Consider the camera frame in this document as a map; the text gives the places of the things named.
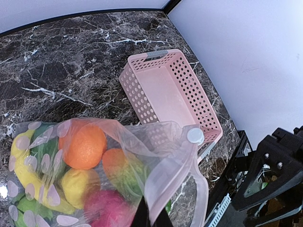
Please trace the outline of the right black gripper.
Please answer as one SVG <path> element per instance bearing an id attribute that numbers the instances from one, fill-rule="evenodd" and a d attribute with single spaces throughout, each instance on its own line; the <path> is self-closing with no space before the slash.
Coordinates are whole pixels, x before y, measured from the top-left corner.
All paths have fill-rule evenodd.
<path id="1" fill-rule="evenodd" d="M 252 153 L 247 175 L 233 198 L 243 211 L 270 200 L 303 181 L 303 129 L 277 128 Z"/>

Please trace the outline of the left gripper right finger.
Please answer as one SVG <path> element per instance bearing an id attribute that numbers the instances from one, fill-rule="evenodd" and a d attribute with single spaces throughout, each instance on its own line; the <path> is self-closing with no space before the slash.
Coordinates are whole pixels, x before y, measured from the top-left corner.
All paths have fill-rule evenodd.
<path id="1" fill-rule="evenodd" d="M 165 208 L 160 212 L 153 227 L 173 227 L 173 224 L 165 210 Z"/>

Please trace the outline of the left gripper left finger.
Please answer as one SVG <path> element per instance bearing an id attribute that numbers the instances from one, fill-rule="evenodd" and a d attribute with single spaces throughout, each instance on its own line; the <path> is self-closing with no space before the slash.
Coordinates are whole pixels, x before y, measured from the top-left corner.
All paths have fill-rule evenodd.
<path id="1" fill-rule="evenodd" d="M 149 210 L 142 197 L 132 221 L 132 227 L 152 227 L 149 219 Z"/>

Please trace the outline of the red toy apple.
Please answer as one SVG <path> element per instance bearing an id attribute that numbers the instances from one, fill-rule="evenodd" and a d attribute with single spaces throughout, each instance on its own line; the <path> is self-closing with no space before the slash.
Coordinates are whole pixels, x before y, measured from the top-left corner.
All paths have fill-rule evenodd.
<path id="1" fill-rule="evenodd" d="M 84 217 L 92 227 L 129 227 L 134 209 L 118 191 L 100 190 L 87 198 Z"/>

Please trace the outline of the orange green toy mango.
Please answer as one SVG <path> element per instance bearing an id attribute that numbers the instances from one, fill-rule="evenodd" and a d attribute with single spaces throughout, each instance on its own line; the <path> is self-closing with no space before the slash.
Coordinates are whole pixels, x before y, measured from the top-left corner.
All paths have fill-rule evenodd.
<path id="1" fill-rule="evenodd" d="M 131 153 L 126 157 L 121 148 L 112 148 L 103 154 L 102 165 L 111 184 L 127 200 L 143 196 L 144 183 L 150 170 L 135 155 Z"/>

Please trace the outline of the yellow toy lemon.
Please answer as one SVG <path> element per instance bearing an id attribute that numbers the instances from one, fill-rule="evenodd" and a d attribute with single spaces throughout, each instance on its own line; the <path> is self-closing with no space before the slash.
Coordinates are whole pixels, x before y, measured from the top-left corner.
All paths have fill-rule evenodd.
<path id="1" fill-rule="evenodd" d="M 83 209 L 88 196 L 92 192 L 100 190 L 101 181 L 94 169 L 71 168 L 61 179 L 61 186 L 66 200 L 73 207 Z"/>

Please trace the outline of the clear zip top bag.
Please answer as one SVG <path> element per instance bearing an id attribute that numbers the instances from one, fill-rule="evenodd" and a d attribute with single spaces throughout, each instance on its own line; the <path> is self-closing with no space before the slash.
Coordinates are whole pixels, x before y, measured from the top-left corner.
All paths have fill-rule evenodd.
<path id="1" fill-rule="evenodd" d="M 12 227 L 169 227 L 173 196 L 194 180 L 190 226 L 205 223 L 208 184 L 197 124 L 73 118 L 17 125 L 9 157 Z"/>

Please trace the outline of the orange toy fruit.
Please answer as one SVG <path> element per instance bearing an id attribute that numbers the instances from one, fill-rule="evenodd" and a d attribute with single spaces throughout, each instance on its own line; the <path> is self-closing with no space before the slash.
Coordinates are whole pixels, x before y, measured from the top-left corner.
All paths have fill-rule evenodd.
<path id="1" fill-rule="evenodd" d="M 64 162 L 72 168 L 94 168 L 107 149 L 105 133 L 88 121 L 75 120 L 67 134 L 59 139 L 58 148 L 63 151 Z"/>

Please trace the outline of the green toy bell pepper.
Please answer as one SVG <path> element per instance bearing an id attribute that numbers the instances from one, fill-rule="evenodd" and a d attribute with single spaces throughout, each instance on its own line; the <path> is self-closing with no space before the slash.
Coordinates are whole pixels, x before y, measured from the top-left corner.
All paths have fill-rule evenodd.
<path id="1" fill-rule="evenodd" d="M 52 122 L 44 122 L 41 126 L 35 130 L 33 137 L 31 138 L 31 143 L 41 134 L 44 133 L 48 128 L 54 126 L 55 123 Z M 53 162 L 53 159 L 58 152 L 58 137 L 50 139 L 48 142 L 38 145 L 37 147 L 33 147 L 30 149 L 30 155 L 35 156 L 37 159 L 37 172 L 41 172 L 42 167 L 42 158 L 45 154 L 48 154 L 50 157 L 50 161 Z"/>

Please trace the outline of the pink perforated plastic basket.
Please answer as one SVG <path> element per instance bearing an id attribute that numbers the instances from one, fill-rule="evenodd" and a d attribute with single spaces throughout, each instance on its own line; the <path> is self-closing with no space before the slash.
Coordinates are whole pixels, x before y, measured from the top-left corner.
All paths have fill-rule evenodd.
<path id="1" fill-rule="evenodd" d="M 223 135 L 216 113 L 196 74 L 179 49 L 131 55 L 119 82 L 141 124 L 174 121 L 197 124 L 204 135 L 201 162 Z"/>

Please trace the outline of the yellow toy banana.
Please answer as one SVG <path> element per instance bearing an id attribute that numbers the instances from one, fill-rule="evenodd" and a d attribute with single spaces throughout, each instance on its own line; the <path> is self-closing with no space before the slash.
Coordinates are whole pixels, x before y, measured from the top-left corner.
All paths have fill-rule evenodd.
<path id="1" fill-rule="evenodd" d="M 14 172 L 24 188 L 27 186 L 34 188 L 30 195 L 39 203 L 51 210 L 73 214 L 75 208 L 61 197 L 62 192 L 58 191 L 54 185 L 45 185 L 31 164 L 27 162 L 30 160 L 28 147 L 34 132 L 34 130 L 27 130 L 13 140 L 10 154 L 15 158 Z"/>

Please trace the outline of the green toy cabbage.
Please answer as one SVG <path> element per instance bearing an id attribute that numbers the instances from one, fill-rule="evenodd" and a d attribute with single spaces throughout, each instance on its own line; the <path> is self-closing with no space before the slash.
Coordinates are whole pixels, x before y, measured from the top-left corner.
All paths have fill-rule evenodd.
<path id="1" fill-rule="evenodd" d="M 13 200 L 12 204 L 16 206 L 18 218 L 14 220 L 16 227 L 35 227 L 36 216 L 39 215 L 48 224 L 52 223 L 53 212 L 47 207 L 36 202 L 35 199 L 28 200 L 24 193 L 19 193 Z"/>

